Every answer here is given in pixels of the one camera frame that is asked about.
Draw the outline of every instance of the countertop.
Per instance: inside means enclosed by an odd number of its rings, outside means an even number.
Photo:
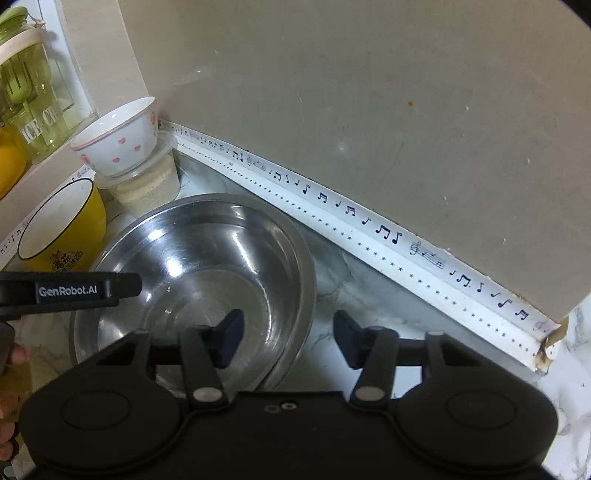
[[[183,155],[176,155],[181,193],[250,194],[221,174]],[[135,219],[116,202],[107,202],[111,239]],[[332,316],[347,310],[362,326],[395,329],[401,338],[422,339],[428,331],[444,331],[468,347],[544,392],[558,411],[558,435],[544,466],[563,480],[591,475],[591,297],[572,314],[565,345],[546,375],[536,374],[497,350],[454,320],[395,282],[298,224],[316,267],[317,303],[311,331],[299,357],[278,390],[341,390],[349,396],[358,371],[345,364],[332,335]],[[12,262],[8,269],[20,269]],[[27,316],[16,325],[17,338],[33,347],[58,373],[71,366],[68,351],[69,313]],[[420,382],[419,367],[398,368],[393,395],[399,397]]]

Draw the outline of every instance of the metal bowl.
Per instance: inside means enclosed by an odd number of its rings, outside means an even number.
[[[124,230],[95,270],[136,272],[144,288],[116,308],[73,313],[77,362],[136,328],[176,339],[186,326],[213,326],[241,309],[244,338],[220,378],[229,393],[272,389],[310,330],[316,276],[308,247],[286,215],[255,197],[209,194],[169,203]],[[157,381],[183,395],[180,368],[159,367]]]

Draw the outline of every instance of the plastic container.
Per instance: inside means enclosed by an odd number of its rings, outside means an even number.
[[[178,195],[180,183],[177,168],[170,154],[174,137],[159,132],[151,156],[135,169],[118,177],[95,175],[98,189],[109,190],[123,208],[136,218],[172,202]]]
[[[69,131],[51,87],[44,23],[27,25],[27,17],[25,7],[0,15],[0,115],[38,163],[65,142]]]
[[[10,192],[27,168],[21,139],[0,122],[0,199]]]

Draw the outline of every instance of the green glass jar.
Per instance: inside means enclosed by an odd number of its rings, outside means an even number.
[[[51,87],[40,24],[27,25],[28,11],[14,7],[0,15],[0,116],[20,133],[29,158],[38,163],[68,137],[68,127]]]

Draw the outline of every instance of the decorative border strip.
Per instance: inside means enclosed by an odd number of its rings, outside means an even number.
[[[537,368],[543,340],[559,325],[490,278],[291,170],[181,125],[162,121],[161,127],[175,134],[179,152],[219,171],[527,367]]]

